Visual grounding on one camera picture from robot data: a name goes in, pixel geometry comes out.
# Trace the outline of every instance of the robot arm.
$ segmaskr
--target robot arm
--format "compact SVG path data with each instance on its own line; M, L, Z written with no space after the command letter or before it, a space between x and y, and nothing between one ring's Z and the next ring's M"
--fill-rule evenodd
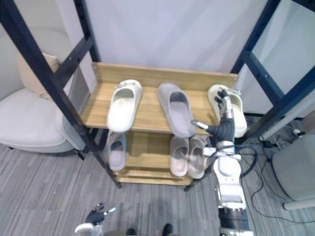
M116 208L111 208L104 212L103 203L97 204L87 216L84 224L77 226L74 233L80 236L103 236L103 226L100 224L105 219L105 216L112 213Z
M234 119L231 100L226 91L218 92L221 121L219 126L209 126L192 121L195 126L206 130L217 139L215 147L205 147L205 156L215 157L213 170L217 176L215 191L220 218L221 236L253 236L248 225L246 203L240 185L241 156L234 150Z

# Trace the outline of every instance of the white slipper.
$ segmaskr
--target white slipper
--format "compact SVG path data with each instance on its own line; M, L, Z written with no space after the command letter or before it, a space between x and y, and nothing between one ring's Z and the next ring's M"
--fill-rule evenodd
M203 148L210 143L208 136L195 135L189 139L188 174L192 178L202 178L207 168Z
M141 96L142 87L136 80L125 80L116 86L107 116L109 130L123 133L131 129Z
M218 123L220 123L221 117L220 117L220 110L219 105L215 101L215 97L218 96L218 91L224 89L229 97L231 98L232 103L232 110L234 114L234 124L235 124L235 138L241 138L247 130L247 123L246 119L243 113L243 102L240 97L240 92L238 90L228 88L224 85L213 85L208 90L208 100L210 102L210 105L212 106L212 109L216 115Z
M120 171L126 165L126 134L109 131L106 141L109 167Z
M184 176L188 167L188 138L174 136L171 140L170 169L175 176Z

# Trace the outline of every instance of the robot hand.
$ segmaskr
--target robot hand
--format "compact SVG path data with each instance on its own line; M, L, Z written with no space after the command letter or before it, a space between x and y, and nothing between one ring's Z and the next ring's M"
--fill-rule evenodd
M116 208L113 207L106 212L103 209L103 203L97 204L88 214L86 222L77 226L74 232L82 236L102 236L103 226L100 223L103 222L107 214L114 212Z
M217 141L228 141L234 143L235 125L233 119L233 111L231 105L231 99L225 90L219 91L220 98L215 97L220 109L220 125L212 126L203 124L197 120L192 120L191 123L203 130L206 130L209 134L214 136Z

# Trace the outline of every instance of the white pipe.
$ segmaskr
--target white pipe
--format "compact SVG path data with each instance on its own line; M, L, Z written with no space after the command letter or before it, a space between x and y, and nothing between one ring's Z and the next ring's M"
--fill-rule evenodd
M287 113L287 115L280 120L277 124L272 126L269 130L267 130L262 136L261 140L266 140L274 133L276 133L279 129L290 123L293 119L295 119L299 114L305 111L309 106L314 103L314 98L312 96L306 97L302 101L300 101L297 105L295 105L291 111Z

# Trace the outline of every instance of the white panel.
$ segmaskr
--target white panel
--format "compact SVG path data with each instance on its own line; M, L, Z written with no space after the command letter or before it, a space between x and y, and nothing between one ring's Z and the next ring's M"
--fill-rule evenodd
M284 93L315 65L314 25L313 12L291 0L282 0L253 50ZM245 112L264 114L272 108L246 66L242 68L237 88L242 91ZM315 101L314 93L307 99ZM303 117L314 108L315 103L298 116Z
M70 39L71 45L74 48L83 38L83 31L80 25L79 17L75 9L74 1L72 0L55 0L58 6L60 15L63 19L63 24ZM80 63L80 68L84 79L89 87L90 92L94 91L96 86L96 78L92 69L92 58L88 52Z
M266 0L86 3L103 62L230 72Z

